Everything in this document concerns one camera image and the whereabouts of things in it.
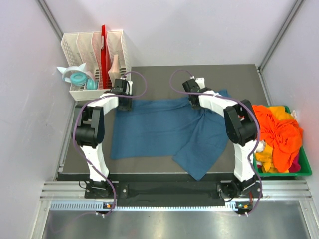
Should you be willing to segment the blue t shirt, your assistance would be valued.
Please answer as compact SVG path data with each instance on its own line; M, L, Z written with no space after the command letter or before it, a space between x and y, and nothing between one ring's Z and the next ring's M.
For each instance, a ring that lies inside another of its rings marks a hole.
M193 109L187 97L132 103L129 112L116 110L112 160L172 156L199 181L226 149L224 118L209 109Z

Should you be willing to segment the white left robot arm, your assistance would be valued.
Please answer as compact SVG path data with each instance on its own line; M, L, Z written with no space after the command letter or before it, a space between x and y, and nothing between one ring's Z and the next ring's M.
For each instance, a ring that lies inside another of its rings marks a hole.
M113 185L106 181L109 169L106 166L102 142L105 136L104 116L117 108L123 111L132 109L133 83L125 79L116 79L109 92L102 94L98 99L92 100L84 108L79 106L75 111L74 123L75 142L85 157L90 171L90 180L98 182L96 192L101 197L109 197Z

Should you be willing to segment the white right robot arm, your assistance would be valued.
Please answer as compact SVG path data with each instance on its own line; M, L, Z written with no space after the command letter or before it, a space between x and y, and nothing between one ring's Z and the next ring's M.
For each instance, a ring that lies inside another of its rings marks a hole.
M223 96L205 87L203 78L191 77L182 86L194 108L209 109L224 117L226 133L235 150L234 176L238 181L232 189L236 196L246 196L251 191L255 175L251 167L251 152L256 146L259 126L251 102Z

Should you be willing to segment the beige book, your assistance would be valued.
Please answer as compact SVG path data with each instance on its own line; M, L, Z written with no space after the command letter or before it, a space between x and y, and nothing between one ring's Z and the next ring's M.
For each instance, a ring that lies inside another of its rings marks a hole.
M108 71L108 75L111 82L114 82L116 79L119 79L121 77L118 54L114 55L113 63L110 70Z

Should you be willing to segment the red folder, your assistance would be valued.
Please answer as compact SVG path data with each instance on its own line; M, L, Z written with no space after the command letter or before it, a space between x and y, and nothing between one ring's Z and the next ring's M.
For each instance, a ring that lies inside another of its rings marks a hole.
M109 89L110 77L108 75L109 52L107 47L107 31L105 25L101 26L101 74L103 89Z

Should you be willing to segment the teal cat ear headphones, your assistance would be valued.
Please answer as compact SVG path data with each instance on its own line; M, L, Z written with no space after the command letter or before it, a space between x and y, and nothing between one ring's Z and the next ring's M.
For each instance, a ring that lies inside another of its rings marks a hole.
M86 63L79 66L57 67L62 74L62 80L74 86L85 86L87 90L98 89L98 82L94 75L88 70Z

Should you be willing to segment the white file organizer rack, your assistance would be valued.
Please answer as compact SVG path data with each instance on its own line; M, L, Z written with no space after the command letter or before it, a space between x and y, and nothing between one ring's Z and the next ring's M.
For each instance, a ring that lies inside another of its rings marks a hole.
M69 66L86 64L88 71L95 77L98 88L88 90L85 86L71 85L69 93L76 101L92 100L101 96L108 89L103 88L100 31L66 33L61 40L61 47ZM106 32L106 53L113 62L114 56L118 56L119 71L123 75L131 71L132 66L123 30L109 30Z

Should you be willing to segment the white t shirt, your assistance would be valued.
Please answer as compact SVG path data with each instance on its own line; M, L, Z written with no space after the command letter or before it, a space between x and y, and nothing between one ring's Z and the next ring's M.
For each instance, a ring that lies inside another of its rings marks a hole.
M263 152L265 150L265 148L266 148L266 143L264 141L260 141L258 143L257 148L256 148L256 152L257 153L261 153L261 152Z

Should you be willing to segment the magenta t shirt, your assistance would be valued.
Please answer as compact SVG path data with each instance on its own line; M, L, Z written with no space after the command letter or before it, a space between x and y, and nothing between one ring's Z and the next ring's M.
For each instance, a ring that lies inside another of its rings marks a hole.
M299 164L299 157L300 157L300 154L298 153L289 168L290 173L298 173L300 171L301 166Z

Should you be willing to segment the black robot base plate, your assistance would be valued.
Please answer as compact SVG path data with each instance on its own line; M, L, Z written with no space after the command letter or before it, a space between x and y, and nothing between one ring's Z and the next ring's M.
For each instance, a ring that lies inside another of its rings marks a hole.
M185 173L111 174L108 183L86 181L85 198L117 200L117 206L222 206L257 199L256 182L244 187L231 173L208 173L196 181Z

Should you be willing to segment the aluminium frame post left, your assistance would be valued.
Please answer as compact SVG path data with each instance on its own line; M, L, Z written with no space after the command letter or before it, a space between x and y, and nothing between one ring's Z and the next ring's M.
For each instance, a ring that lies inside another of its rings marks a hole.
M36 0L36 3L38 4L39 8L41 9L42 13L44 14L45 18L49 22L53 32L57 36L59 41L62 41L63 38L63 31L61 30L61 27L59 26L57 20L53 16L47 2L45 0Z

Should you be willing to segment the aluminium frame post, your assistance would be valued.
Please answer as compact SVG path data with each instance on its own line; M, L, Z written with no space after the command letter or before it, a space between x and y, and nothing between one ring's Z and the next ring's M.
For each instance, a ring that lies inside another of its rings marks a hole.
M63 38L63 31L61 30L61 27L59 26L57 20L53 16L47 2L45 0L36 0L36 3L38 4L39 8L41 9L42 13L44 14L45 18L49 22L53 32L57 36L59 41L62 41Z
M277 32L274 40L272 41L270 47L268 48L260 65L257 67L258 73L261 74L264 71L264 69L266 68L268 62L272 58L274 52L276 51L277 47L281 43L286 32L288 31L289 27L291 26L292 22L294 21L295 17L297 16L298 12L300 11L300 9L304 3L305 3L305 0L295 0L293 2L291 9L289 10L287 16L284 18L284 21L279 28L279 31Z

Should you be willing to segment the aluminium frame post right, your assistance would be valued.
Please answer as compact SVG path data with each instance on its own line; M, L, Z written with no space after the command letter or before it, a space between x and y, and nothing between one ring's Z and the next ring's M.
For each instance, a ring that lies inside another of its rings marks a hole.
M284 21L279 28L279 31L277 32L274 40L272 41L270 47L268 48L260 65L257 67L258 73L261 74L264 71L264 69L266 68L268 62L272 58L274 52L276 51L277 47L281 43L286 32L288 31L289 27L291 26L292 22L294 21L295 17L297 16L298 12L300 11L300 9L304 3L305 3L305 0L295 0L293 2L291 9L289 10L287 16L284 18Z

